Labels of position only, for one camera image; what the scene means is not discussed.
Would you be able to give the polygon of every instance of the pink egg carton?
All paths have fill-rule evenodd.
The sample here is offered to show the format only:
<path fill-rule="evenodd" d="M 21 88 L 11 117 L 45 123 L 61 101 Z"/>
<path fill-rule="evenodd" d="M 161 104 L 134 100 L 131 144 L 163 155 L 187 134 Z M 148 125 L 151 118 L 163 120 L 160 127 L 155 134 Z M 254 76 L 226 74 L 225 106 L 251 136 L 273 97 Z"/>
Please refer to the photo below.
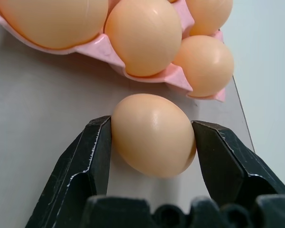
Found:
<path fill-rule="evenodd" d="M 110 2 L 109 13 L 119 1 L 120 0 L 109 0 Z M 185 0 L 178 0 L 175 3 L 172 3 L 172 5 L 179 14 L 181 20 L 182 32 L 183 32 L 182 37 L 184 39 L 189 36 L 189 31 L 194 24 L 194 20 L 189 12 Z M 197 98 L 197 99 L 207 99 L 207 100 L 215 99 L 221 102 L 225 101 L 225 89 L 209 97 L 190 96 L 190 93 L 193 91 L 193 89 L 189 85 L 182 68 L 172 63 L 164 71 L 151 77 L 134 77 L 127 74 L 125 71 L 124 62 L 119 58 L 119 56 L 114 51 L 111 42 L 109 40 L 109 37 L 103 33 L 103 29 L 100 32 L 99 36 L 96 37 L 91 42 L 65 50 L 51 50 L 35 45 L 34 43 L 25 39 L 8 24 L 8 22 L 2 17 L 1 13 L 0 13 L 0 25 L 2 25 L 8 32 L 10 32 L 14 37 L 16 37 L 21 42 L 39 51 L 56 55 L 67 55 L 70 53 L 78 52 L 83 55 L 107 62 L 117 73 L 131 80 L 138 82 L 145 82 L 145 83 L 166 83 L 169 87 L 172 87 L 173 89 L 176 89 L 179 92 L 185 93 L 187 97 Z M 212 37 L 223 41 L 223 34 L 221 31 L 217 31 L 215 34 L 212 35 Z"/>

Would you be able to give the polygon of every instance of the egg carton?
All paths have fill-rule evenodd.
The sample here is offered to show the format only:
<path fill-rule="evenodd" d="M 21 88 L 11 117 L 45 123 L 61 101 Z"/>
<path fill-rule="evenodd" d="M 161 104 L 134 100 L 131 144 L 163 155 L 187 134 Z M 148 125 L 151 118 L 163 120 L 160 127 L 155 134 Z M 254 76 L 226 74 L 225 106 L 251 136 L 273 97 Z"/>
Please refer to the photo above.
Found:
<path fill-rule="evenodd" d="M 114 6 L 119 1 L 120 0 L 109 0 L 109 13 L 112 11 Z M 183 32 L 182 38 L 184 39 L 189 36 L 190 29 L 192 28 L 194 24 L 194 19 L 192 18 L 189 12 L 189 9 L 187 7 L 185 0 L 178 0 L 172 3 L 172 5 L 176 9 L 180 17 L 181 27 L 182 27 L 182 32 Z M 134 76 L 127 74 L 125 71 L 124 62 L 119 58 L 119 56 L 114 51 L 111 45 L 110 39 L 106 34 L 104 34 L 103 29 L 100 31 L 100 34 L 98 37 L 96 37 L 94 40 L 88 43 L 78 45 L 78 46 L 75 46 L 69 49 L 64 49 L 64 50 L 51 50 L 51 49 L 46 49 L 38 45 L 35 45 L 34 43 L 25 39 L 23 36 L 21 36 L 17 31 L 15 31 L 9 25 L 9 23 L 3 18 L 1 13 L 0 13 L 0 25 L 2 25 L 9 33 L 11 33 L 18 40 L 20 40 L 27 46 L 34 48 L 36 50 L 47 52 L 50 54 L 55 54 L 55 55 L 67 55 L 70 53 L 77 52 L 77 53 L 107 62 L 117 73 L 131 80 L 134 80 L 134 81 L 145 82 L 145 83 L 166 83 L 172 89 L 182 92 L 186 94 L 187 97 L 190 97 L 190 98 L 204 99 L 204 100 L 214 99 L 214 100 L 218 100 L 221 102 L 225 101 L 225 89 L 222 89 L 217 94 L 208 96 L 208 97 L 190 96 L 190 93 L 193 91 L 192 87 L 188 83 L 182 68 L 180 66 L 174 65 L 173 63 L 171 63 L 162 72 L 154 76 L 151 76 L 151 77 L 134 77 Z M 215 34 L 213 34 L 212 37 L 223 41 L 223 34 L 219 30 Z"/>

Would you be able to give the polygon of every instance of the gray surface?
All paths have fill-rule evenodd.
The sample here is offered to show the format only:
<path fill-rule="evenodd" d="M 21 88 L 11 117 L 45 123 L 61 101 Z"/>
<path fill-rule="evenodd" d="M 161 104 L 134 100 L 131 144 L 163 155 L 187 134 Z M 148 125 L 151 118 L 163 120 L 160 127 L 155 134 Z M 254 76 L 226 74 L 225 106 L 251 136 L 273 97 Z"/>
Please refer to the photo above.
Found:
<path fill-rule="evenodd" d="M 135 93 L 164 96 L 191 120 L 229 127 L 252 147 L 233 81 L 225 103 L 194 101 L 164 84 L 129 81 L 79 54 L 35 51 L 0 27 L 0 228 L 23 228 L 60 154 L 89 120 L 111 114 Z M 146 198 L 153 209 L 175 203 L 188 211 L 193 197 L 208 193 L 197 158 L 179 177 L 159 180 L 134 171 L 113 152 L 108 195 Z"/>

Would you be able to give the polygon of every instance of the egg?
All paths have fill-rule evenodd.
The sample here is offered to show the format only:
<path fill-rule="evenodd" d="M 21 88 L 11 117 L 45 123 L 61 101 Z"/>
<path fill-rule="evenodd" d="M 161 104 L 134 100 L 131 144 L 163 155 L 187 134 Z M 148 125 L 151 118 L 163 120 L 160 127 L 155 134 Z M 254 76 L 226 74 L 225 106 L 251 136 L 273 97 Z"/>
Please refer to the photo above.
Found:
<path fill-rule="evenodd" d="M 108 0 L 0 0 L 6 21 L 23 37 L 49 49 L 66 49 L 97 36 Z"/>
<path fill-rule="evenodd" d="M 190 120 L 171 101 L 156 95 L 126 97 L 112 115 L 112 140 L 139 172 L 160 178 L 182 173 L 195 156 Z"/>
<path fill-rule="evenodd" d="M 228 84 L 234 71 L 227 46 L 208 36 L 184 39 L 173 63 L 182 68 L 193 89 L 189 96 L 194 97 L 216 94 Z"/>
<path fill-rule="evenodd" d="M 167 0 L 122 0 L 108 17 L 105 33 L 128 74 L 155 75 L 181 46 L 181 23 Z"/>
<path fill-rule="evenodd" d="M 195 21 L 190 35 L 211 35 L 227 21 L 233 0 L 186 0 L 186 3 Z"/>

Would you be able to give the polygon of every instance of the white wall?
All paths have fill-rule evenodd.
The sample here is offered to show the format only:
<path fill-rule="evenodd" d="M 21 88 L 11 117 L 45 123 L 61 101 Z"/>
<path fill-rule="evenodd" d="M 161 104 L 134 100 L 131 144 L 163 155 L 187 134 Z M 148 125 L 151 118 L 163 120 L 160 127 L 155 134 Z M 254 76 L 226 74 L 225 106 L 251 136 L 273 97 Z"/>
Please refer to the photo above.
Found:
<path fill-rule="evenodd" d="M 255 151 L 285 183 L 285 0 L 234 0 L 222 30 Z"/>

